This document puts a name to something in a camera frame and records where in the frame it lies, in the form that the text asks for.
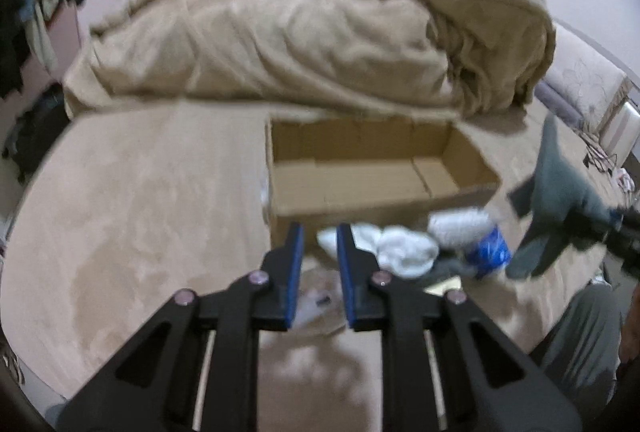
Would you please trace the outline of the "white cloth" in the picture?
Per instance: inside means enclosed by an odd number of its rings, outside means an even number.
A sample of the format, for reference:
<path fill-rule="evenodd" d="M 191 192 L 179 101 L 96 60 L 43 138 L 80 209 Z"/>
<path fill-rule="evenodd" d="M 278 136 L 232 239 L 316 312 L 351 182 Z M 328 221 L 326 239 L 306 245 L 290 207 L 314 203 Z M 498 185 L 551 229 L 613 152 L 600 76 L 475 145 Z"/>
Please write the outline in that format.
<path fill-rule="evenodd" d="M 426 275 L 439 255 L 436 241 L 427 233 L 403 226 L 378 227 L 370 223 L 350 226 L 358 249 L 371 252 L 381 270 L 405 279 Z"/>

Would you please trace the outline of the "clear plastic snack bag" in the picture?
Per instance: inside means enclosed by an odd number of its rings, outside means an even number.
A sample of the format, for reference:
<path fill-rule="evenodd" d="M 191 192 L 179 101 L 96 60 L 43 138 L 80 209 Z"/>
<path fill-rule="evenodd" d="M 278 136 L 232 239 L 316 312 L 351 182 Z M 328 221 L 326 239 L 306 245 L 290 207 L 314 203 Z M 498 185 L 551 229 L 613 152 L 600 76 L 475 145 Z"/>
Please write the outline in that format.
<path fill-rule="evenodd" d="M 302 336 L 329 336 L 345 326 L 340 272 L 321 267 L 304 272 L 292 330 Z"/>

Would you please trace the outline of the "beige fleece blanket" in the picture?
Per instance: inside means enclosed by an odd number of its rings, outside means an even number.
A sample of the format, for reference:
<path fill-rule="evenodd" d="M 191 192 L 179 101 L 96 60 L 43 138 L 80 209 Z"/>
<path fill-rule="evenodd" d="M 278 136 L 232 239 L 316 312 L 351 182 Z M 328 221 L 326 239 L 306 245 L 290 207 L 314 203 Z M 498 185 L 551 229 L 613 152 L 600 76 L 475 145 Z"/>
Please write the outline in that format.
<path fill-rule="evenodd" d="M 554 50 L 546 0 L 131 0 L 63 87 L 71 115 L 193 98 L 469 117 L 533 100 Z"/>

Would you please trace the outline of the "brown cardboard box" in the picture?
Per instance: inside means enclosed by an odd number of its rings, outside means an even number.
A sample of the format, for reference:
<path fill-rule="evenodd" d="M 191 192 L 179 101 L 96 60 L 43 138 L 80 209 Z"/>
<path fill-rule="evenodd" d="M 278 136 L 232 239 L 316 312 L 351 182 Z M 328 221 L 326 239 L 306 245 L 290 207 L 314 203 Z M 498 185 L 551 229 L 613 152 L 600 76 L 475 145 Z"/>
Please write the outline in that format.
<path fill-rule="evenodd" d="M 326 227 L 415 227 L 432 211 L 483 207 L 501 180 L 450 121 L 273 119 L 266 129 L 273 244 L 299 223 L 308 245 Z"/>

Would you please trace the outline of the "grey trouser leg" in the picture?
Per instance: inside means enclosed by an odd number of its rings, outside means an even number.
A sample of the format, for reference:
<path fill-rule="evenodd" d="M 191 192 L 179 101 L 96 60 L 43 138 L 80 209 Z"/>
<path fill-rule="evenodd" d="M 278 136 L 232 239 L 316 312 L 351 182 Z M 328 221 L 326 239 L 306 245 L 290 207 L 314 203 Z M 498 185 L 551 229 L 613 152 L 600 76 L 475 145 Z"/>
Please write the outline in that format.
<path fill-rule="evenodd" d="M 529 357 L 589 422 L 613 395 L 619 346 L 620 310 L 613 290 L 590 284 Z"/>

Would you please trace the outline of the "beige bed mattress cover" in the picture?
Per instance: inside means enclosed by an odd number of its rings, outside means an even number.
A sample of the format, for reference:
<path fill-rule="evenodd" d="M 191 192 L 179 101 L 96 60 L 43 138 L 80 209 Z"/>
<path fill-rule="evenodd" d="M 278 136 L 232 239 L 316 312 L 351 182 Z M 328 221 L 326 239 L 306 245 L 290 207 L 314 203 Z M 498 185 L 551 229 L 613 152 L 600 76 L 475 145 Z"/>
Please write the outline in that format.
<path fill-rule="evenodd" d="M 37 377 L 71 397 L 179 288 L 211 293 L 254 270 L 270 246 L 262 216 L 268 118 L 318 111 L 180 101 L 82 115 L 29 183 L 1 283 L 1 322 L 30 390 Z M 518 221 L 506 193 L 533 172 L 547 110 L 535 101 L 458 121 L 501 178 L 489 210 L 510 248 Z M 524 351 L 538 344 L 600 267 L 594 246 L 567 249 L 546 274 L 465 282 Z M 377 334 L 343 331 L 310 345 L 263 334 L 261 431 L 379 431 Z"/>

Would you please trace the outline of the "black bag on floor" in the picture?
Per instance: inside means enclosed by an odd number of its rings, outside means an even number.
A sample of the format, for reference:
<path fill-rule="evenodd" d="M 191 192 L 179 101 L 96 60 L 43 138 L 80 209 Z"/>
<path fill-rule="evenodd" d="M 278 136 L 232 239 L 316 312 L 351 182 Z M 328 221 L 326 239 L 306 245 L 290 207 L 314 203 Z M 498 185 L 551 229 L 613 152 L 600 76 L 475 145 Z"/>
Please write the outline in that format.
<path fill-rule="evenodd" d="M 34 105 L 17 117 L 4 141 L 2 158 L 15 163 L 18 183 L 24 185 L 36 172 L 69 124 L 63 87 L 58 81 L 51 82 Z"/>

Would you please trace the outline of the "grey knitted sock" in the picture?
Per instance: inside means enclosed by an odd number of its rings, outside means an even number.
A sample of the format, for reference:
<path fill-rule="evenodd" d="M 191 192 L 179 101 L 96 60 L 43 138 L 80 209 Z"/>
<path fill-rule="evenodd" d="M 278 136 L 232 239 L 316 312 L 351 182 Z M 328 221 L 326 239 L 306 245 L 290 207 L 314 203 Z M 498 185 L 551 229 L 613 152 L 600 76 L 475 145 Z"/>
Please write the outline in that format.
<path fill-rule="evenodd" d="M 534 173 L 508 194 L 520 218 L 530 215 L 532 222 L 506 267 L 506 277 L 524 281 L 542 274 L 568 246 L 586 250 L 595 241 L 585 230 L 571 230 L 565 220 L 578 212 L 589 221 L 605 225 L 619 220 L 591 184 L 563 157 L 558 143 L 556 118 L 544 119 L 540 150 Z"/>

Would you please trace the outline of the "blue tissue pack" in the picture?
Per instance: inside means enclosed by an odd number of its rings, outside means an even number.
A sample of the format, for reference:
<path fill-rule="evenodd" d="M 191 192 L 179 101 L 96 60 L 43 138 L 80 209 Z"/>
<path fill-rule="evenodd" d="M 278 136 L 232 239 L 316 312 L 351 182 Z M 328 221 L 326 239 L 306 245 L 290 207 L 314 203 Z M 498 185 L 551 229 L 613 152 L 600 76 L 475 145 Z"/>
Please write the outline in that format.
<path fill-rule="evenodd" d="M 465 260 L 473 267 L 476 278 L 503 270 L 511 259 L 511 251 L 498 225 L 465 252 Z"/>

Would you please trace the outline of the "white floral pillow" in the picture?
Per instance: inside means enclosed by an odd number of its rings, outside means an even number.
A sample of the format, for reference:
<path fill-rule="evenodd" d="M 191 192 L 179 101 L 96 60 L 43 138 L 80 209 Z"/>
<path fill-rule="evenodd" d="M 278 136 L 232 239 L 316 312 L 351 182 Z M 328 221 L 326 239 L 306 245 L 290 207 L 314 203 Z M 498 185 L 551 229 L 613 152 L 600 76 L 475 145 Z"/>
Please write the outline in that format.
<path fill-rule="evenodd" d="M 625 102 L 632 82 L 582 38 L 561 24 L 554 28 L 553 61 L 544 82 L 582 115 L 582 130 L 599 134 Z"/>

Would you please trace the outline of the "white fluffy sock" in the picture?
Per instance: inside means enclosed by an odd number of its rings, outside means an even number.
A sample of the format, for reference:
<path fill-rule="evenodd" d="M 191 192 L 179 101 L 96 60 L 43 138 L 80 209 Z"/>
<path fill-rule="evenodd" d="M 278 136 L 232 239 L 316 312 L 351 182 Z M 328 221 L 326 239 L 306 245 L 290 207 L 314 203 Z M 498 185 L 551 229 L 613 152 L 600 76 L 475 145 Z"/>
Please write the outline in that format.
<path fill-rule="evenodd" d="M 486 210 L 469 207 L 431 213 L 426 231 L 444 249 L 463 249 L 486 237 L 495 226 Z"/>

